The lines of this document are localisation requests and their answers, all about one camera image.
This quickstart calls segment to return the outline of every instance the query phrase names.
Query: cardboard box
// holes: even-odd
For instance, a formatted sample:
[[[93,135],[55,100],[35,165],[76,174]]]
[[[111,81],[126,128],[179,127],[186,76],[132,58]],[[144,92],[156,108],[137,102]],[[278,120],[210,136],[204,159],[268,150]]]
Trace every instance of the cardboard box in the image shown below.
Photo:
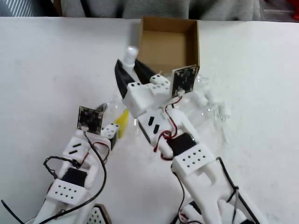
[[[196,20],[144,17],[138,59],[155,72],[199,66],[199,31]]]

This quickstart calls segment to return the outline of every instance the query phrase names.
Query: white robotic arm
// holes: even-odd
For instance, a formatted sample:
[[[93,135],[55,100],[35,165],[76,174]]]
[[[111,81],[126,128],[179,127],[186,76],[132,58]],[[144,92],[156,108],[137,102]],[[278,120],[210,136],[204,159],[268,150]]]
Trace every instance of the white robotic arm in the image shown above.
[[[222,159],[215,157],[200,139],[185,114],[170,107],[181,99],[184,91],[175,90],[174,81],[170,83],[135,58],[133,61],[135,64],[126,63],[123,66],[118,60],[115,66],[122,101],[137,119],[154,151],[159,149],[162,159],[172,160],[172,172],[178,178],[183,192],[184,185],[191,195],[191,202],[185,206],[180,205],[172,224],[221,224],[227,220],[229,223],[267,224],[265,217],[246,193],[231,180]],[[130,73],[134,71],[140,82],[135,82],[131,77]],[[174,92],[178,95],[177,101],[173,98]],[[110,150],[113,147],[118,128],[117,124],[110,124],[103,128],[100,135],[87,135],[78,130],[68,143],[62,158],[49,157],[45,161],[44,165],[55,181],[49,188],[37,217],[26,224],[111,223],[105,215],[105,208],[95,204],[95,199],[106,182],[106,158],[102,159],[98,150]],[[63,160],[57,175],[47,166],[50,159]],[[104,181],[98,193],[92,196],[90,192],[96,188],[94,181],[100,164],[104,169]],[[2,203],[15,216],[3,201]]]
[[[194,213],[192,206],[185,207],[182,210],[185,223],[221,224],[224,209],[220,209],[219,204],[220,200],[224,200],[235,207],[233,223],[236,213],[242,213],[247,219],[243,220],[245,222],[266,224],[265,217],[243,190],[233,183],[221,158],[216,158],[200,140],[184,113],[167,108],[174,103],[170,82],[138,60],[135,72],[141,83],[135,82],[127,71],[121,61],[116,63],[115,77],[123,103],[138,120],[154,151],[159,149],[163,159],[173,160],[171,170],[200,209],[201,218],[196,218],[199,212]],[[207,177],[206,181],[201,178],[203,175]]]

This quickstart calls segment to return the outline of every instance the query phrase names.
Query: yellow object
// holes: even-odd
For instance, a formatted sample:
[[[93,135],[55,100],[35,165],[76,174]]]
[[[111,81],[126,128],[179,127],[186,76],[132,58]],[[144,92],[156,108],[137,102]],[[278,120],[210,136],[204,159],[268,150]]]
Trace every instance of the yellow object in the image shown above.
[[[118,129],[118,138],[120,139],[126,131],[129,120],[129,110],[126,109],[121,116],[118,117],[114,121],[114,123],[118,124],[120,128]]]

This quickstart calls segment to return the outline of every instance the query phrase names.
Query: white tabletop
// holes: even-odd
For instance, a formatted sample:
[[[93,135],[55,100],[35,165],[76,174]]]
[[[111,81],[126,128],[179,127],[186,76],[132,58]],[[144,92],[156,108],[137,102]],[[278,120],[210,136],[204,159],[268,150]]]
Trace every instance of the white tabletop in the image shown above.
[[[112,96],[115,62],[138,29],[121,19],[0,18],[0,197],[22,220],[52,182],[44,159],[61,155],[79,105]],[[220,154],[271,224],[299,220],[298,36],[294,23],[200,23],[200,72],[232,108],[231,144]],[[113,223],[173,218],[180,186],[143,136],[120,142],[107,171],[98,201]],[[16,223],[3,207],[0,223]]]

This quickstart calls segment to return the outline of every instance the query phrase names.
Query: red object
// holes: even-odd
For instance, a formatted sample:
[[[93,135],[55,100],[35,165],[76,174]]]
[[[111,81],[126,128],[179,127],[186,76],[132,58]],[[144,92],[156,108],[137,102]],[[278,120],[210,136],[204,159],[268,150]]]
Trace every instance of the red object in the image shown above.
[[[161,153],[161,159],[165,160],[165,161],[172,161],[173,160],[173,158],[171,158],[171,159],[165,158],[162,153]]]
[[[160,138],[161,138],[162,136],[163,136],[165,139],[172,139],[172,138],[174,138],[174,137],[177,136],[177,134],[178,134],[178,127],[177,127],[177,125],[174,123],[172,117],[171,117],[171,116],[169,115],[169,113],[167,112],[167,106],[177,104],[182,98],[183,98],[183,97],[179,97],[178,100],[177,100],[176,102],[171,103],[171,104],[168,104],[168,105],[166,105],[166,107],[164,108],[165,112],[167,113],[167,115],[168,115],[168,117],[169,117],[169,119],[170,119],[170,121],[171,121],[171,123],[172,123],[174,129],[175,129],[175,133],[172,135],[171,131],[169,131],[169,130],[162,131],[161,134],[160,134],[159,137],[158,137],[157,144],[156,144],[156,146],[154,147],[154,152],[157,152],[157,150],[158,150],[158,145],[159,145],[159,141],[160,141]],[[161,154],[161,158],[162,158],[163,160],[166,160],[166,161],[170,161],[170,160],[173,159],[173,158],[171,158],[171,159],[165,158],[162,154]]]
[[[295,14],[293,15],[293,18],[295,20],[299,21],[299,0],[287,0],[295,7]]]

